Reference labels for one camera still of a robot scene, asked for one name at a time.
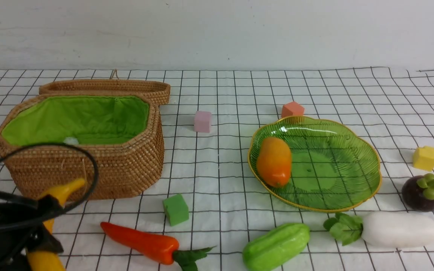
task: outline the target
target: white fluff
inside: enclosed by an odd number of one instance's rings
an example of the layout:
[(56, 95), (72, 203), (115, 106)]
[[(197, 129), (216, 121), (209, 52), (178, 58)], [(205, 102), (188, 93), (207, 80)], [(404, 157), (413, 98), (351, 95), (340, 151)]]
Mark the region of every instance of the white fluff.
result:
[(63, 141), (65, 144), (68, 145), (78, 145), (78, 139), (76, 139), (76, 137), (67, 137), (65, 138), (65, 140)]
[(363, 217), (361, 238), (376, 247), (423, 247), (434, 241), (434, 220), (415, 213), (373, 212)]

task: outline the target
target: radish leaves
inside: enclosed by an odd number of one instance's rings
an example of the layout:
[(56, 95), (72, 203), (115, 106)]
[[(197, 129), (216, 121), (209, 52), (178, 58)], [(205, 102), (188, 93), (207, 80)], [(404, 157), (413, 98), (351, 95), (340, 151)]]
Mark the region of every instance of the radish leaves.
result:
[(343, 213), (336, 213), (336, 217), (324, 221), (323, 226), (334, 239), (341, 241), (342, 245), (355, 242), (363, 233), (363, 219)]

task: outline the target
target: orange cube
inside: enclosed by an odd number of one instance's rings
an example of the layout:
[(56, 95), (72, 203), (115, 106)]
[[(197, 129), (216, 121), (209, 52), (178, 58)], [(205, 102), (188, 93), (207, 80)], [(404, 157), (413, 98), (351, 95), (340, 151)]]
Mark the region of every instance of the orange cube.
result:
[(281, 118), (289, 116), (302, 116), (304, 115), (304, 107), (295, 101), (291, 101), (282, 107)]

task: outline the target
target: wicker basket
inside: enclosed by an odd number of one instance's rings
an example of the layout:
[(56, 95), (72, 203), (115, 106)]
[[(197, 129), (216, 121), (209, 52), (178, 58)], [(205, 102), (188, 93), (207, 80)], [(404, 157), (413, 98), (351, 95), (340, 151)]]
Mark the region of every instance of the wicker basket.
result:
[[(54, 91), (41, 94), (20, 103), (11, 110), (0, 127), (0, 156), (14, 151), (2, 130), (16, 115), (52, 96), (138, 96), (149, 103), (147, 128), (124, 144), (80, 145), (98, 162), (100, 180), (90, 199), (115, 199), (134, 197), (154, 184), (162, 174), (164, 138), (158, 106), (146, 96), (128, 91)], [(58, 146), (47, 146), (24, 151), (5, 162), (11, 176), (24, 196), (36, 198), (54, 185), (65, 184), (84, 176), (93, 180), (93, 166), (86, 156)], [(74, 193), (70, 200), (81, 197), (84, 189)]]
[(52, 82), (40, 87), (40, 94), (55, 91), (136, 91), (156, 105), (164, 105), (170, 99), (170, 85), (162, 82), (121, 80), (121, 79), (82, 79)]

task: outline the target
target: yellow chili pepper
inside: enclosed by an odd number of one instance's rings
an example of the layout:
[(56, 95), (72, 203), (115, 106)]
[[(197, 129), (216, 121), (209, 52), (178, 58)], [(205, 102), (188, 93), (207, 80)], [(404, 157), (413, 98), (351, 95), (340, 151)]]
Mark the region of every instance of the yellow chili pepper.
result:
[[(68, 197), (80, 189), (86, 184), (86, 181), (82, 178), (76, 179), (71, 183), (52, 187), (40, 195), (40, 199), (46, 195), (51, 195), (58, 199), (61, 206), (64, 206)], [(45, 228), (53, 233), (54, 219), (45, 221), (43, 224)], [(26, 258), (28, 258), (29, 266), (32, 271), (65, 271), (65, 267), (60, 261), (58, 254), (48, 251), (34, 251), (27, 252)]]

